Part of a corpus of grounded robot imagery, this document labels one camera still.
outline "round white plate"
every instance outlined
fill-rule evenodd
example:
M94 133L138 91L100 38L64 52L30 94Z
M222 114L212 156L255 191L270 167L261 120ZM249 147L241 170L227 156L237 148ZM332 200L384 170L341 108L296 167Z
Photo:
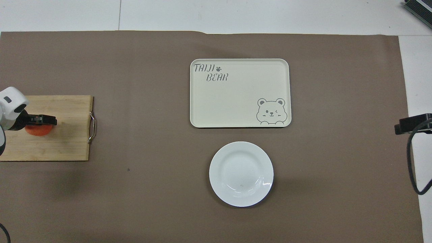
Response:
M261 201L270 191L273 165L257 145L233 142L216 152L209 176L220 199L236 207L247 207Z

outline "plate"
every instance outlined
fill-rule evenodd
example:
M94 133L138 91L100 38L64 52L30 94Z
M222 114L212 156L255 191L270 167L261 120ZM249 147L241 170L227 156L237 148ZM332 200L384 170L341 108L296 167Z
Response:
M291 122L283 59L196 59L190 75L190 121L197 128L282 128Z
M261 201L270 191L273 165L257 145L233 142L216 152L209 177L213 191L222 201L247 207Z

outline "wooden cutting board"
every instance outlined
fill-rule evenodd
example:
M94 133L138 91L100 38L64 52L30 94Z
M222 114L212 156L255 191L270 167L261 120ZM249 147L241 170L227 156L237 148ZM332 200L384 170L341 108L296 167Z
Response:
M28 134L25 129L5 131L6 149L0 161L80 161L89 159L92 96L26 96L29 114L52 115L57 126L45 136Z

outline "metal handle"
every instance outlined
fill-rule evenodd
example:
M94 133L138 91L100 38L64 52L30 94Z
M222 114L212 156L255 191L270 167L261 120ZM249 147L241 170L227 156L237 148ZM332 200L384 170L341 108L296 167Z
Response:
M97 125L98 125L98 123L97 123L97 121L96 121L96 118L95 118L93 112L90 112L90 117L91 117L91 119L93 120L93 131L92 131L92 135L91 135L91 136L89 137L89 139L87 140L87 143L88 143L88 144L91 144L93 138L95 138L95 136L96 136L96 128L97 128Z

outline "bear ear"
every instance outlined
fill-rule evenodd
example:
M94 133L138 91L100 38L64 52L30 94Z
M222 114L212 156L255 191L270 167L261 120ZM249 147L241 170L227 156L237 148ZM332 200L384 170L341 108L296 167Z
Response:
M281 104L282 106L285 105L285 100L283 100L282 98L277 99L276 102L278 102L278 103Z
M266 99L261 98L261 99L258 100L258 105L261 106L262 104L264 104L266 102L267 102Z

